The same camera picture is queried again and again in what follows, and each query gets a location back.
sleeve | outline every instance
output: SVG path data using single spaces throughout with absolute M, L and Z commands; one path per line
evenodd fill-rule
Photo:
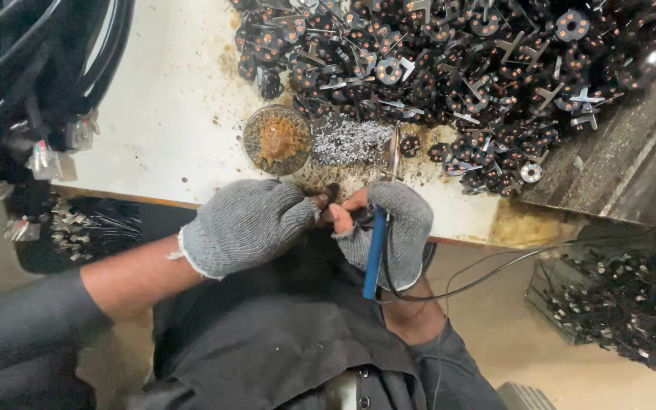
M 112 321 L 97 307 L 79 271 L 0 294 L 0 370 L 76 347 Z
M 449 320 L 436 339 L 410 347 L 410 354 L 419 368 L 428 410 L 506 410 L 495 389 L 480 374 L 478 365 Z

black shirt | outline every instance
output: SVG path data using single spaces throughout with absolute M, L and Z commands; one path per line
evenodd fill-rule
M 407 347 L 340 251 L 311 236 L 258 268 L 154 310 L 154 380 L 133 408 L 326 408 L 324 383 L 360 374 L 357 408 L 505 408 L 449 322 Z M 0 295 L 0 408 L 92 408 L 76 349 L 110 325 L 77 272 Z

blue soldering iron handle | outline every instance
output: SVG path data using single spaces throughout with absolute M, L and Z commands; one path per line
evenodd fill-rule
M 376 207 L 374 215 L 374 229 L 371 235 L 369 256 L 366 260 L 366 279 L 364 279 L 364 293 L 366 299 L 373 299 L 376 294 L 378 270 L 381 266 L 381 251 L 383 250 L 383 233 L 386 231 L 386 210 Z

metal shavings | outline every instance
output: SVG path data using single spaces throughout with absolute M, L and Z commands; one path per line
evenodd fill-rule
M 326 123 L 313 129 L 313 156 L 321 164 L 381 162 L 383 145 L 393 130 L 375 121 L 343 121 L 340 126 Z

person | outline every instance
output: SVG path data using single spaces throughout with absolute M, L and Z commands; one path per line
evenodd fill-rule
M 391 213 L 392 281 L 429 296 L 427 202 L 373 182 L 330 204 L 333 234 L 311 229 L 326 202 L 234 182 L 177 235 L 0 294 L 0 408 L 94 408 L 77 349 L 152 306 L 153 373 L 130 408 L 505 408 L 438 303 L 361 297 L 371 230 L 351 212 Z

